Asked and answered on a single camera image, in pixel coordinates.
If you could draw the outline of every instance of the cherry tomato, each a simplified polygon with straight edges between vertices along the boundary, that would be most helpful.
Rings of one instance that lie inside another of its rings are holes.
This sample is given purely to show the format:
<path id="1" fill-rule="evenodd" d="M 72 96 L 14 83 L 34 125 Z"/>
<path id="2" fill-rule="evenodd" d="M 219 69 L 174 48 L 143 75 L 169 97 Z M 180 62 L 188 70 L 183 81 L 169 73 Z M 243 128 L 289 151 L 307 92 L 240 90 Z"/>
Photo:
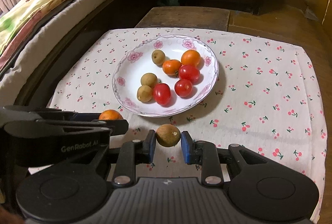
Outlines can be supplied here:
<path id="1" fill-rule="evenodd" d="M 190 80 L 181 79 L 174 85 L 174 90 L 179 97 L 187 97 L 193 90 L 193 84 Z"/>
<path id="2" fill-rule="evenodd" d="M 179 77 L 195 83 L 200 78 L 200 71 L 192 65 L 184 65 L 179 69 Z"/>
<path id="3" fill-rule="evenodd" d="M 159 83 L 153 88 L 153 98 L 159 105 L 167 105 L 171 100 L 171 89 L 166 83 Z"/>

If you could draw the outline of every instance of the plate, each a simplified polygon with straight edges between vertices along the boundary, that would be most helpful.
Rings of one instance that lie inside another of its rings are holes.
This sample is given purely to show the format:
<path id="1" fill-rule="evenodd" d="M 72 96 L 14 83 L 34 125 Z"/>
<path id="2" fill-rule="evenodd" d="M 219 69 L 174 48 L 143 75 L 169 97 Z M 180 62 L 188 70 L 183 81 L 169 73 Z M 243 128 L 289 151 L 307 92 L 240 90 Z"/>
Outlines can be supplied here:
<path id="1" fill-rule="evenodd" d="M 155 49 L 162 50 L 166 59 L 181 60 L 182 54 L 190 49 L 198 51 L 201 62 L 198 65 L 200 79 L 194 84 L 189 98 L 180 98 L 174 91 L 179 78 L 167 76 L 161 66 L 152 62 Z M 136 98 L 145 73 L 154 73 L 158 79 L 171 88 L 172 98 L 167 106 L 160 106 L 153 99 L 142 103 Z M 146 117 L 166 117 L 184 112 L 200 103 L 212 90 L 219 74 L 219 64 L 213 51 L 202 41 L 183 35 L 166 35 L 142 42 L 121 59 L 114 71 L 112 86 L 119 103 L 129 111 Z"/>

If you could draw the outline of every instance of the cherry print tablecloth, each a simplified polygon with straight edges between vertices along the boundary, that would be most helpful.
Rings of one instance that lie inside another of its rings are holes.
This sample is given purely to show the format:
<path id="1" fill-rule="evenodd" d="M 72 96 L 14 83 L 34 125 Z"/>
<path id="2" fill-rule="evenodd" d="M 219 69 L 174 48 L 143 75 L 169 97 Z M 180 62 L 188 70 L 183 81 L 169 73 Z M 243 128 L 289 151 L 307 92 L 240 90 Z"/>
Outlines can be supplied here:
<path id="1" fill-rule="evenodd" d="M 184 113 L 165 118 L 134 115 L 117 102 L 112 91 L 117 63 L 143 41 L 171 34 L 195 37 L 208 44 L 219 61 L 218 81 L 199 105 Z M 118 110 L 128 120 L 129 131 L 112 137 L 111 147 L 143 140 L 149 129 L 164 123 L 219 148 L 242 144 L 309 176 L 319 188 L 320 199 L 312 216 L 314 222 L 318 220 L 327 131 L 316 75 L 301 47 L 205 29 L 111 30 L 59 82 L 50 106 L 78 112 Z M 172 148 L 157 144 L 153 163 L 137 166 L 137 176 L 200 177 L 200 167 L 184 164 L 180 143 Z"/>

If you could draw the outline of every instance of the orange toy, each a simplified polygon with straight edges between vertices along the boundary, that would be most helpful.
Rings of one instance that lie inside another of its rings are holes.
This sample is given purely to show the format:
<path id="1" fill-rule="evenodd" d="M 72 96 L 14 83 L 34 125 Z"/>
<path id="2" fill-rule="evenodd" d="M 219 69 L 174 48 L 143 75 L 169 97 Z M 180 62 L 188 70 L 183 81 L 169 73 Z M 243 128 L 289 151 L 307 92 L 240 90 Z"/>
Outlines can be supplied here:
<path id="1" fill-rule="evenodd" d="M 106 110 L 99 115 L 99 120 L 123 120 L 120 113 L 115 110 Z"/>
<path id="2" fill-rule="evenodd" d="M 169 76 L 177 77 L 181 66 L 182 64 L 178 60 L 167 60 L 163 63 L 163 71 Z"/>
<path id="3" fill-rule="evenodd" d="M 195 50 L 187 50 L 182 54 L 181 63 L 183 65 L 192 65 L 197 67 L 200 63 L 200 54 Z"/>

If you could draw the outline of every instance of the tangerine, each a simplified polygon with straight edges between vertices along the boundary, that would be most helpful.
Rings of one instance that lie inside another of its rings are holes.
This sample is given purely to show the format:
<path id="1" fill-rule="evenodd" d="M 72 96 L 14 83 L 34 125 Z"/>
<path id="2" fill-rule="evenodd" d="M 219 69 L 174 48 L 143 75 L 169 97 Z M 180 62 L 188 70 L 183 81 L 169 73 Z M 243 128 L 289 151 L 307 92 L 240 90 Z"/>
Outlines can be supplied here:
<path id="1" fill-rule="evenodd" d="M 105 110 L 99 115 L 99 120 L 123 120 L 122 115 L 115 110 Z"/>
<path id="2" fill-rule="evenodd" d="M 169 76 L 178 77 L 181 66 L 182 64 L 179 60 L 167 60 L 163 63 L 163 71 Z"/>
<path id="3" fill-rule="evenodd" d="M 200 54 L 195 50 L 187 50 L 182 54 L 181 63 L 183 65 L 192 65 L 197 67 L 200 63 Z"/>

